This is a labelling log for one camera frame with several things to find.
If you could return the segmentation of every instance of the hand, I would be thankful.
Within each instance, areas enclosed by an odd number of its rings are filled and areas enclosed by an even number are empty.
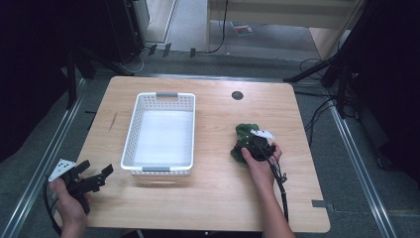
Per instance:
[[[83,237],[87,224],[87,216],[80,203],[68,194],[64,181],[57,178],[50,182],[51,192],[55,192],[58,201],[56,209],[62,219],[61,237]],[[91,201],[90,194],[85,194],[87,203]]]
[[[278,159],[280,159],[282,151],[276,142],[273,142],[272,145],[275,147],[273,153],[274,157],[271,156],[269,159],[274,163],[274,160],[278,161]],[[247,148],[242,148],[242,155],[250,167],[251,177],[253,178],[254,184],[257,186],[259,191],[272,190],[274,175],[272,174],[268,162],[256,161],[253,156],[251,156],[251,153]]]

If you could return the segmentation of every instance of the fingers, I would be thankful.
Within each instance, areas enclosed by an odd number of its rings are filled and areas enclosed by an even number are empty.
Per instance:
[[[278,146],[276,142],[272,142],[271,144],[274,146],[274,156],[276,159],[279,160],[283,152],[281,151],[280,147]]]
[[[253,156],[251,156],[251,153],[250,153],[250,151],[248,151],[247,148],[242,148],[242,156],[244,157],[244,159],[247,163],[254,160]]]
[[[56,193],[61,202],[67,202],[71,199],[70,194],[68,194],[67,187],[61,178],[56,178],[54,181],[50,182],[50,190]]]
[[[90,205],[90,203],[92,203],[92,195],[90,193],[84,193],[84,199],[86,199],[86,202],[88,205]]]

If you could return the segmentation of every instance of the basket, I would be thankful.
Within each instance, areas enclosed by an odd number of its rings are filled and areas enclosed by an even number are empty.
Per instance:
[[[193,165],[195,95],[137,96],[121,168],[132,175],[188,176]]]

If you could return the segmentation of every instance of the metal frame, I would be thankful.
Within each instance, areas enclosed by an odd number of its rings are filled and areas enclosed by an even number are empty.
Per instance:
[[[57,130],[55,131],[52,140],[43,155],[43,158],[40,161],[40,164],[38,165],[27,188],[22,194],[18,205],[16,206],[15,211],[13,212],[12,217],[10,218],[9,223],[7,224],[1,237],[17,237],[19,235],[19,232],[21,231],[21,228],[43,186],[43,183],[46,179],[45,175],[50,171],[61,143],[64,140],[64,137],[67,134],[68,129],[71,126],[71,123],[78,111],[84,96],[85,88],[86,81],[82,78],[77,88],[79,97],[75,100],[73,106],[66,110],[64,113],[63,118]]]

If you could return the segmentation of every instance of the tripod leg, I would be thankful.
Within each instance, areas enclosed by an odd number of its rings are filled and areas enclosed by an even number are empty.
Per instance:
[[[90,58],[97,60],[98,62],[102,63],[104,66],[110,68],[111,70],[115,71],[116,73],[120,74],[120,75],[125,75],[125,76],[134,76],[134,74],[132,72],[128,72],[125,71],[113,64],[111,64],[109,61],[97,56],[95,53],[93,53],[92,51],[86,50],[86,49],[81,49],[83,53],[85,53],[87,56],[89,56]]]
[[[68,85],[68,102],[67,109],[70,109],[74,104],[77,97],[76,92],[76,74],[74,68],[74,62],[72,57],[72,51],[69,50],[67,53],[67,85]]]
[[[346,117],[346,115],[344,114],[344,103],[346,100],[347,82],[350,76],[351,74],[349,71],[349,67],[347,65],[343,66],[343,72],[340,76],[340,81],[339,81],[339,92],[338,92],[338,98],[337,98],[337,110],[343,119]]]
[[[321,69],[323,69],[323,68],[325,68],[325,67],[327,67],[331,64],[332,65],[336,64],[337,59],[338,59],[337,55],[334,55],[331,58],[326,59],[326,60],[316,64],[315,66],[313,66],[313,67],[311,67],[311,68],[309,68],[309,69],[307,69],[307,70],[305,70],[305,71],[303,71],[303,72],[301,72],[301,73],[299,73],[295,76],[292,76],[290,78],[285,78],[283,81],[284,82],[300,81],[301,79],[303,79],[307,76],[310,76],[311,74],[313,74],[313,73],[315,73],[315,72],[317,72],[317,71],[319,71],[319,70],[321,70]]]
[[[84,78],[93,78],[93,76],[95,76],[95,68],[93,68],[87,55],[83,54],[81,51],[74,51],[73,59]]]

